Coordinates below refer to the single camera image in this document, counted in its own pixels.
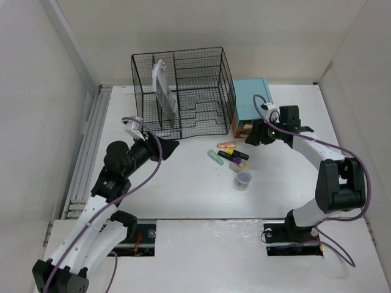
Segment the purple black highlighter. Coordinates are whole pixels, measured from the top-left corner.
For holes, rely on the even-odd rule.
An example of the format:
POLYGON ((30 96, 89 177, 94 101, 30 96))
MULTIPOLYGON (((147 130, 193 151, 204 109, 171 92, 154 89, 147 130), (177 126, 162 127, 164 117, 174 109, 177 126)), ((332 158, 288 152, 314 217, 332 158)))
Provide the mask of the purple black highlighter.
POLYGON ((232 162, 238 162, 239 160, 247 161, 249 159, 249 155, 246 155, 239 151, 233 151, 232 154, 226 153, 225 151, 218 151, 217 155, 232 162))

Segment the yellow highlighter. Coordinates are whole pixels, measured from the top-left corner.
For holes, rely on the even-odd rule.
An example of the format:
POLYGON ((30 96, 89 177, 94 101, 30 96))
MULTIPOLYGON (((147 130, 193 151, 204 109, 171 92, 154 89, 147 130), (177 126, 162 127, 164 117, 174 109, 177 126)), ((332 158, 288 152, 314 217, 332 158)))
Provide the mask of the yellow highlighter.
POLYGON ((225 152, 232 155, 232 154, 235 152, 235 149, 234 149, 234 148, 227 147, 227 148, 225 149, 225 152))

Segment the green highlighter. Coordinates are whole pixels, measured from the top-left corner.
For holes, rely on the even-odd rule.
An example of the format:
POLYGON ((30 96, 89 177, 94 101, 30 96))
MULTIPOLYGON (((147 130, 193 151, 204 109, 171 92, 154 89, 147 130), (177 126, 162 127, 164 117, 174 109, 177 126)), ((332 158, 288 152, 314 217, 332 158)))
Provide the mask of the green highlighter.
POLYGON ((224 161, 222 160, 222 158, 213 150, 209 150, 207 152, 207 155, 213 160, 215 161, 218 165, 223 165, 224 164, 224 161))

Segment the clear jar of pins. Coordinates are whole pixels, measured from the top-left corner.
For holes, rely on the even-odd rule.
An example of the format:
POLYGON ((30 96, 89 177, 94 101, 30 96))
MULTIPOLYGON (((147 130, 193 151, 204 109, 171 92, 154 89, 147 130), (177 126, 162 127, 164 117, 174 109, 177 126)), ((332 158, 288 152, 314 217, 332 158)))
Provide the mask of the clear jar of pins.
POLYGON ((252 180, 252 175, 248 170, 241 170, 236 174, 235 184, 237 188, 245 190, 252 180))

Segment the teal and orange drawer box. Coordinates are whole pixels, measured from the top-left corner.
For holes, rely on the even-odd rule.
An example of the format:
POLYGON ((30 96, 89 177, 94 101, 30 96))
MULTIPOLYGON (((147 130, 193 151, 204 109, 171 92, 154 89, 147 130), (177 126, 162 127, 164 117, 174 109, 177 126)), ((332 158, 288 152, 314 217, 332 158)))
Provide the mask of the teal and orange drawer box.
POLYGON ((234 79, 233 86, 236 96, 236 107, 233 116, 232 128, 233 136, 236 139, 247 137, 252 130, 254 120, 261 119, 253 102, 255 94, 264 97, 265 101, 257 98, 257 105, 260 112, 265 116, 261 105, 263 103, 273 103, 271 92, 266 78, 246 78, 234 79))

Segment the black setup guide booklet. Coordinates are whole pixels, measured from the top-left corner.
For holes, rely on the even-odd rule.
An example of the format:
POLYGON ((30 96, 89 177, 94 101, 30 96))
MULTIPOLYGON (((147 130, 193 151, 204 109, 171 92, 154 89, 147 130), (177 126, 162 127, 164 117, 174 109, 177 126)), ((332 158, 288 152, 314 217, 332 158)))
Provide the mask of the black setup guide booklet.
POLYGON ((159 78, 155 79, 155 95, 167 117, 168 124, 171 128, 174 128, 177 114, 177 99, 174 92, 169 90, 165 79, 163 81, 160 81, 159 78))

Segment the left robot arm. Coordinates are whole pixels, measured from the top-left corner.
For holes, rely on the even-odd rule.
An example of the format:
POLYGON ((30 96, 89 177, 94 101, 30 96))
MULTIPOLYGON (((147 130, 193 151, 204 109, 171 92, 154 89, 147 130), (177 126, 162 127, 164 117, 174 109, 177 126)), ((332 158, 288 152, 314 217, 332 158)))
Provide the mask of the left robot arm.
POLYGON ((104 167, 75 226, 57 250, 32 268, 39 292, 86 292, 102 260, 123 242, 136 237, 137 218, 118 209, 128 192, 129 177, 147 161, 160 164, 179 146, 147 134, 132 146, 123 141, 108 145, 104 167))

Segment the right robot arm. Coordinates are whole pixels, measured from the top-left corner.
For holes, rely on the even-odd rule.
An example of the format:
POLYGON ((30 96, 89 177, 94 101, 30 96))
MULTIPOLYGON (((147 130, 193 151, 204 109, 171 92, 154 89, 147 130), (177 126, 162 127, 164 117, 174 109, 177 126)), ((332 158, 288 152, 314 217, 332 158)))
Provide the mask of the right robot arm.
POLYGON ((335 214, 355 209, 364 211, 371 197, 371 184, 364 163, 351 151, 322 141, 309 126, 303 126, 299 108, 256 105, 260 119, 254 121, 246 143, 268 145, 276 140, 302 154, 317 170, 314 198, 288 212, 283 223, 265 226, 266 241, 273 243, 307 242, 316 226, 335 214))

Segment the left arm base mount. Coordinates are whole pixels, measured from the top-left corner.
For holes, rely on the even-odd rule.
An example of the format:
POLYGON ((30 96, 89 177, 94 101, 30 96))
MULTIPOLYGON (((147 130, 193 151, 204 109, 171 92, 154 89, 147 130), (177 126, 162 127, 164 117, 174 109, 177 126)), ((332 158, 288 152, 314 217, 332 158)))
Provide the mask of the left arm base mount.
POLYGON ((112 251, 118 257, 153 257, 155 255, 157 220, 138 220, 136 231, 129 232, 125 240, 112 251))

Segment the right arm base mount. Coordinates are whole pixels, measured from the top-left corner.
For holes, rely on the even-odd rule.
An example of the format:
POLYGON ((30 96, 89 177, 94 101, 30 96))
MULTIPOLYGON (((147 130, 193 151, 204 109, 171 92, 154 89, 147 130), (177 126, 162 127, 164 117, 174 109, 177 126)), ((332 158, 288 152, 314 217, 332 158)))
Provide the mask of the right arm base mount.
POLYGON ((267 256, 323 256, 314 226, 297 228, 284 220, 265 221, 261 240, 267 256))

